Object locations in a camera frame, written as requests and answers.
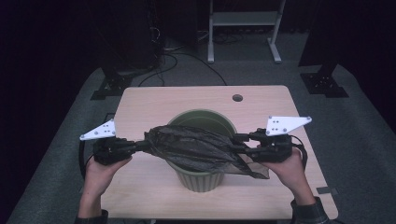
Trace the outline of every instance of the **crumpled plastic bag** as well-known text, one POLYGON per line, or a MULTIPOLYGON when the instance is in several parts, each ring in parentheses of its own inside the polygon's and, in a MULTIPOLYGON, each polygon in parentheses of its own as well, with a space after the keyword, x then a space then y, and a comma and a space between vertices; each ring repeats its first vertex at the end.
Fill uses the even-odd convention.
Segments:
POLYGON ((268 168, 235 152, 247 145, 222 134, 188 126, 164 125, 145 133, 145 140, 151 145, 148 153, 186 170, 269 178, 268 168))

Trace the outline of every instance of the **white metal bracket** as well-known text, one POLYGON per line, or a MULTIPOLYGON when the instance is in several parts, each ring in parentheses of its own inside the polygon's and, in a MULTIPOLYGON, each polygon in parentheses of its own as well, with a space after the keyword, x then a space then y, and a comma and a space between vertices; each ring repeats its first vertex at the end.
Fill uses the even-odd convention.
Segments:
POLYGON ((116 136, 116 128, 114 126, 114 119, 109 120, 108 122, 102 124, 101 126, 93 129, 88 133, 84 133, 79 137, 79 140, 92 140, 98 138, 107 138, 116 136))
POLYGON ((267 136, 286 134, 311 122, 311 117, 275 117, 270 116, 267 122, 267 136))

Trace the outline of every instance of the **wooden table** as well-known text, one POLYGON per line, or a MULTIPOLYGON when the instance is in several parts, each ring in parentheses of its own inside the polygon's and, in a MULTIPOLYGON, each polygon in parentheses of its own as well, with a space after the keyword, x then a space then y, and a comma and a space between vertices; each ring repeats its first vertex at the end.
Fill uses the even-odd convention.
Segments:
MULTIPOLYGON (((299 116, 284 86, 160 87, 128 88, 115 116, 117 137, 144 139, 150 128, 167 124, 191 109, 210 109, 227 117, 239 133, 265 128, 270 115, 299 116), (236 102, 233 95, 243 101, 236 102)), ((301 127, 298 136, 308 152, 306 175, 330 218, 338 216, 317 158, 301 127)), ((247 143, 255 147, 257 142, 247 143)), ((217 188, 197 193, 184 188, 166 161, 143 152, 122 167, 103 195, 102 205, 111 217, 152 219, 287 219, 291 218, 291 192, 270 172, 269 180, 226 175, 217 188)))

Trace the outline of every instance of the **shelf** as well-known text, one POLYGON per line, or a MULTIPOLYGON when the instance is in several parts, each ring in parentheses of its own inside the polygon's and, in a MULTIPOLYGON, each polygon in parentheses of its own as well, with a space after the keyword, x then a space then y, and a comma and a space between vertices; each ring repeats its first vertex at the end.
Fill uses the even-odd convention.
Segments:
POLYGON ((213 26, 275 25, 276 11, 214 12, 213 26))

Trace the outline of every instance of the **hand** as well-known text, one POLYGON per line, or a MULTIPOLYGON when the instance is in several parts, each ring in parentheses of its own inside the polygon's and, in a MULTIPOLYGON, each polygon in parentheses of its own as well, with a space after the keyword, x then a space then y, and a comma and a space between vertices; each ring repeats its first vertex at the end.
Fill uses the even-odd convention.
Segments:
POLYGON ((99 217, 102 214, 101 196, 114 174, 132 158, 104 166, 91 158, 87 163, 84 190, 79 203, 78 217, 99 217))
POLYGON ((283 162, 262 162, 262 165, 271 169, 293 193, 297 204, 308 205, 315 203, 312 190, 304 173, 301 152, 294 147, 291 156, 283 162))

